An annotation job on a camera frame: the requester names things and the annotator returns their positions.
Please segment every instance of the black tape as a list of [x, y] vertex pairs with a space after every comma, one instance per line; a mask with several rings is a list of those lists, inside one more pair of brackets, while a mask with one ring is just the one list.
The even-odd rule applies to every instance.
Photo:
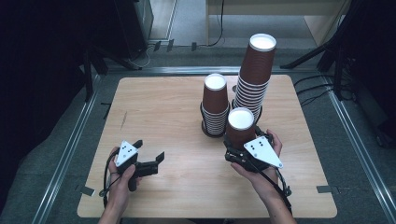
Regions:
[[318, 193], [332, 193], [332, 194], [339, 194], [340, 191], [337, 187], [332, 186], [317, 186]]
[[80, 186], [80, 185], [76, 186], [75, 191], [79, 191], [80, 193], [91, 196], [91, 197], [95, 193], [94, 189], [90, 189], [90, 188], [87, 188], [85, 186]]
[[175, 41], [175, 39], [171, 39], [169, 40], [169, 44], [168, 44], [168, 49], [166, 50], [166, 52], [169, 52], [172, 50], [173, 47], [173, 42]]
[[191, 51], [195, 51], [196, 49], [197, 49], [197, 43], [196, 42], [192, 42]]
[[154, 51], [159, 50], [160, 46], [161, 46], [161, 41], [158, 41], [157, 43], [155, 43]]

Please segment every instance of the cup stack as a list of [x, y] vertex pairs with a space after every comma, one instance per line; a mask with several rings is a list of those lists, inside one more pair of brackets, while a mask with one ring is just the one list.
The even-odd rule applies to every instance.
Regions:
[[204, 96], [200, 107], [204, 134], [209, 137], [222, 137], [230, 112], [227, 80], [223, 75], [215, 73], [205, 78]]
[[262, 112], [274, 63], [276, 40], [266, 34], [253, 35], [242, 61], [236, 86], [233, 108], [249, 109], [257, 122]]

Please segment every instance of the wooden table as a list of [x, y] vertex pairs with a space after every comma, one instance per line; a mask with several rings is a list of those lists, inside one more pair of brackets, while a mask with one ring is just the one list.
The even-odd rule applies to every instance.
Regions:
[[[222, 138], [209, 138], [201, 130], [199, 105], [205, 77], [127, 77], [120, 81], [108, 114], [86, 186], [81, 217], [99, 217], [104, 208], [98, 192], [111, 148], [122, 140], [143, 140], [139, 161], [165, 160], [157, 175], [147, 176], [130, 194], [126, 217], [268, 217], [250, 183], [224, 159]], [[227, 77], [229, 100], [237, 76]], [[327, 186], [303, 111], [288, 76], [273, 75], [258, 122], [273, 130], [283, 148], [281, 170], [290, 185], [295, 217], [334, 217], [332, 194], [318, 193]]]

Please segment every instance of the electrical cord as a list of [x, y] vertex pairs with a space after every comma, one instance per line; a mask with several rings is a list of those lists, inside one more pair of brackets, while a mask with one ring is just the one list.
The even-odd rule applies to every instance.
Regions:
[[108, 165], [110, 164], [111, 160], [120, 152], [120, 148], [117, 148], [111, 155], [108, 157], [105, 167], [105, 175], [103, 178], [103, 189], [99, 192], [99, 196], [103, 197], [103, 205], [106, 208], [107, 206], [107, 193], [110, 191], [110, 187], [120, 179], [121, 175], [114, 180], [111, 184], [107, 185], [107, 169]]
[[[132, 60], [131, 60], [131, 59], [128, 59], [128, 63], [129, 63], [129, 64], [132, 64], [132, 65], [134, 65], [134, 66], [140, 67], [140, 68], [146, 67], [147, 65], [149, 65], [149, 63], [150, 63], [150, 61], [151, 61], [151, 59], [150, 59], [150, 57], [149, 57], [148, 50], [151, 49], [151, 48], [153, 48], [153, 47], [154, 47], [154, 45], [149, 46], [149, 47], [146, 48], [145, 50], [142, 50], [142, 51], [139, 52], [139, 54], [138, 54], [137, 56], [135, 56]], [[147, 58], [148, 58], [148, 61], [147, 61], [145, 64], [143, 64], [143, 65], [139, 65], [139, 64], [137, 64], [137, 63], [134, 63], [134, 60], [136, 60], [137, 58], [139, 58], [139, 57], [142, 55], [143, 52], [146, 53], [146, 56], [147, 56]]]
[[270, 178], [268, 177], [268, 175], [266, 175], [265, 173], [263, 173], [259, 168], [257, 168], [257, 166], [255, 164], [253, 164], [252, 161], [247, 160], [251, 166], [253, 166], [253, 168], [260, 174], [262, 175], [262, 177], [264, 177], [266, 180], [268, 180], [268, 182], [270, 182], [270, 184], [274, 187], [274, 189], [276, 190], [276, 192], [280, 195], [280, 197], [282, 198], [283, 202], [285, 203], [286, 207], [288, 208], [288, 210], [290, 211], [290, 213], [292, 214], [291, 211], [291, 203], [289, 202], [288, 196], [291, 195], [291, 190], [290, 187], [286, 187], [286, 181], [283, 178], [282, 174], [279, 172], [279, 170], [277, 168], [276, 169], [276, 174], [279, 177], [280, 181], [282, 182], [282, 189]]
[[317, 85], [317, 86], [314, 86], [314, 87], [307, 88], [305, 90], [297, 91], [296, 94], [299, 95], [299, 94], [301, 94], [301, 93], [303, 93], [305, 91], [312, 91], [312, 90], [317, 89], [317, 88], [331, 87], [331, 86], [333, 86], [333, 84], [321, 84], [321, 85]]
[[223, 14], [224, 14], [224, 0], [221, 1], [220, 36], [219, 36], [219, 39], [215, 43], [210, 44], [210, 45], [197, 45], [197, 46], [199, 46], [199, 47], [213, 47], [213, 46], [215, 46], [215, 45], [217, 45], [219, 43], [219, 41], [221, 40], [222, 35], [223, 35], [223, 23], [222, 23]]
[[302, 78], [302, 79], [296, 81], [296, 82], [293, 84], [293, 86], [296, 87], [300, 82], [306, 81], [306, 80], [311, 79], [311, 78], [316, 78], [316, 77], [333, 77], [333, 76], [330, 76], [330, 75], [328, 75], [328, 76], [318, 75], [318, 76], [312, 76], [312, 77], [304, 77], [304, 78]]
[[315, 101], [316, 99], [318, 99], [319, 97], [323, 96], [324, 94], [326, 94], [326, 93], [329, 92], [329, 91], [332, 91], [332, 89], [326, 90], [326, 91], [324, 91], [323, 93], [321, 93], [320, 95], [313, 96], [313, 97], [310, 97], [310, 98], [308, 98], [308, 99], [305, 99], [304, 101], [302, 101], [302, 102], [300, 103], [300, 105], [301, 105], [301, 106], [309, 105], [309, 104], [311, 104], [313, 101]]

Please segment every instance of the white triangular marker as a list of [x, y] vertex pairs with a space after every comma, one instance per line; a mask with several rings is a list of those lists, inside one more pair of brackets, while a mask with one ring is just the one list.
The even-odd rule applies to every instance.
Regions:
[[116, 161], [116, 166], [120, 167], [137, 152], [139, 152], [137, 148], [129, 144], [127, 141], [122, 140], [119, 156], [117, 157]]
[[260, 136], [244, 144], [244, 147], [255, 159], [277, 168], [283, 168], [282, 162], [264, 136]]

